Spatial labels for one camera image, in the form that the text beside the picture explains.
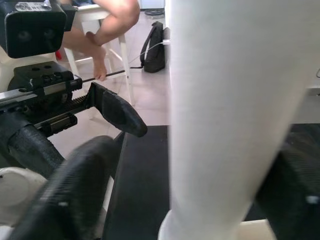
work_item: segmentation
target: white pole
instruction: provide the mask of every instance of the white pole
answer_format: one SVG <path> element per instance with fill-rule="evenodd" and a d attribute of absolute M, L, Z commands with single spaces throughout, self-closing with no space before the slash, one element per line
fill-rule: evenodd
<path fill-rule="evenodd" d="M 319 0 L 172 0 L 171 211 L 160 240 L 231 240 L 320 67 Z"/>

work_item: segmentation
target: black mat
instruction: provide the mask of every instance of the black mat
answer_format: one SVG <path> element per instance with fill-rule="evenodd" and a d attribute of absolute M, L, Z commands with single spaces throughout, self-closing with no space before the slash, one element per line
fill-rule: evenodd
<path fill-rule="evenodd" d="M 126 134 L 108 208 L 104 240 L 157 240 L 169 210 L 168 127 Z M 246 221 L 263 219 L 256 207 Z"/>

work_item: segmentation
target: white chair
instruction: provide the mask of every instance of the white chair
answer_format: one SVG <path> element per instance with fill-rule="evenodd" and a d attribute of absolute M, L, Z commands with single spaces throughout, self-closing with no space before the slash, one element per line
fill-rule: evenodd
<path fill-rule="evenodd" d="M 105 19 L 109 13 L 101 8 L 97 4 L 92 4 L 92 5 L 86 5 L 86 6 L 81 6 L 78 8 L 77 13 L 75 14 L 74 21 L 79 24 L 79 26 L 83 30 L 88 30 L 94 32 L 94 29 L 85 29 L 86 28 L 86 23 L 87 22 L 95 22 L 96 25 L 99 27 L 99 20 Z M 127 44 L 126 44 L 126 37 L 125 35 L 121 35 L 118 37 L 118 41 L 120 44 L 120 49 L 121 49 L 121 56 L 117 54 L 113 49 L 111 49 L 110 43 L 106 43 L 105 49 L 106 49 L 106 57 L 108 59 L 109 63 L 109 68 L 108 72 L 112 73 L 115 70 L 114 62 L 113 62 L 113 57 L 118 58 L 122 64 L 123 64 L 123 69 L 124 73 L 119 73 L 113 76 L 108 77 L 108 79 L 114 79 L 118 78 L 120 76 L 125 76 L 125 81 L 126 81 L 126 86 L 128 88 L 129 92 L 129 102 L 131 105 L 135 105 L 135 98 L 134 98 L 134 93 L 133 93 L 133 87 L 132 87 L 132 78 L 130 74 L 130 67 L 129 67 L 129 60 L 128 60 L 128 51 L 127 51 Z M 88 61 L 91 60 L 92 57 L 87 57 L 79 60 L 75 60 L 75 56 L 72 50 L 68 48 L 64 48 L 66 57 L 69 61 L 70 67 L 72 72 L 75 75 L 80 76 L 77 63 L 83 62 L 83 61 Z"/>

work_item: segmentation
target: camera lens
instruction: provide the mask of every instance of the camera lens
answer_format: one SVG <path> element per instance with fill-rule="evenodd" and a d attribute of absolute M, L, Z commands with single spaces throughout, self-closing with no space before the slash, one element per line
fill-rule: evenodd
<path fill-rule="evenodd" d="M 32 39 L 32 36 L 28 31 L 20 31 L 18 33 L 18 39 L 20 40 L 20 42 L 26 43 Z"/>
<path fill-rule="evenodd" d="M 50 28 L 44 30 L 44 33 L 43 33 L 43 34 L 44 34 L 44 37 L 45 37 L 46 39 L 49 39 L 49 40 L 53 39 L 53 38 L 56 36 L 55 31 L 53 31 L 53 30 L 50 29 Z"/>

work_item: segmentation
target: knee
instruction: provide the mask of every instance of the knee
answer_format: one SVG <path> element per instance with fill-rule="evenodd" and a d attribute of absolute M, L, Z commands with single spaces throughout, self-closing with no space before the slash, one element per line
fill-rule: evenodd
<path fill-rule="evenodd" d="M 137 0 L 125 0 L 121 8 L 121 18 L 123 24 L 130 29 L 134 26 L 140 16 L 140 7 Z"/>

